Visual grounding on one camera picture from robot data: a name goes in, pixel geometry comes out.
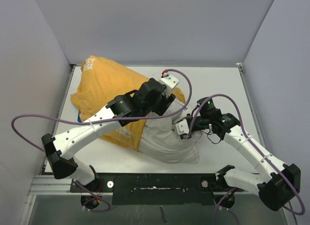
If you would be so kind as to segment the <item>blue yellow Mickey pillowcase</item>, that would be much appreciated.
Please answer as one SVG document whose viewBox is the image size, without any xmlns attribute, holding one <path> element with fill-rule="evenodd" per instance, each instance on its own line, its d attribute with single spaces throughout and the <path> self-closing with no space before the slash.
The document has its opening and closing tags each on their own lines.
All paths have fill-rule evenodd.
<svg viewBox="0 0 310 225">
<path fill-rule="evenodd" d="M 71 102 L 78 108 L 81 120 L 87 121 L 116 96 L 139 89 L 147 81 L 146 76 L 113 60 L 91 55 L 81 65 L 81 80 Z M 145 122 L 129 123 L 101 138 L 138 151 Z"/>
</svg>

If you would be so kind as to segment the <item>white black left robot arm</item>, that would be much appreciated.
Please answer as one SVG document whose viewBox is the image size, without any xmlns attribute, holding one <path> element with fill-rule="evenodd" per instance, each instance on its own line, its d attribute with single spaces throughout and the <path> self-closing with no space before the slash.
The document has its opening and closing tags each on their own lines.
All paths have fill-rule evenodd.
<svg viewBox="0 0 310 225">
<path fill-rule="evenodd" d="M 55 179 L 70 177 L 92 192 L 99 180 L 94 168 L 79 161 L 75 154 L 82 148 L 149 113 L 163 115 L 175 99 L 173 89 L 179 80 L 174 75 L 159 80 L 150 78 L 137 90 L 116 96 L 88 120 L 58 135 L 42 136 L 42 144 Z"/>
</svg>

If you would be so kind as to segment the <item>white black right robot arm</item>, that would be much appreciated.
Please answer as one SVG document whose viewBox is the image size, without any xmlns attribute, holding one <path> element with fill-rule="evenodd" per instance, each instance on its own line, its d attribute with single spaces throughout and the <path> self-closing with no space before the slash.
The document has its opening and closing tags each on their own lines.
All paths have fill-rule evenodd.
<svg viewBox="0 0 310 225">
<path fill-rule="evenodd" d="M 236 187 L 259 196 L 273 211 L 284 207 L 300 192 L 301 171 L 287 165 L 256 141 L 231 113 L 222 113 L 211 99 L 198 100 L 195 114 L 188 114 L 174 125 L 181 138 L 191 138 L 196 131 L 208 130 L 237 150 L 257 171 L 256 174 L 227 165 L 216 172 L 220 190 Z"/>
</svg>

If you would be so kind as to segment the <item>white pillow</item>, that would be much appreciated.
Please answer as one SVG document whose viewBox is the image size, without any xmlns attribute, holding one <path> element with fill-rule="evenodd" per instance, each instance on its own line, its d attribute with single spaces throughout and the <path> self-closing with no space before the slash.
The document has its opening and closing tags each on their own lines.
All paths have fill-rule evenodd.
<svg viewBox="0 0 310 225">
<path fill-rule="evenodd" d="M 202 137 L 202 133 L 195 132 L 190 139 L 181 139 L 173 129 L 175 122 L 192 111 L 192 107 L 186 107 L 180 113 L 167 118 L 146 120 L 139 151 L 163 163 L 197 163 L 197 141 Z"/>
</svg>

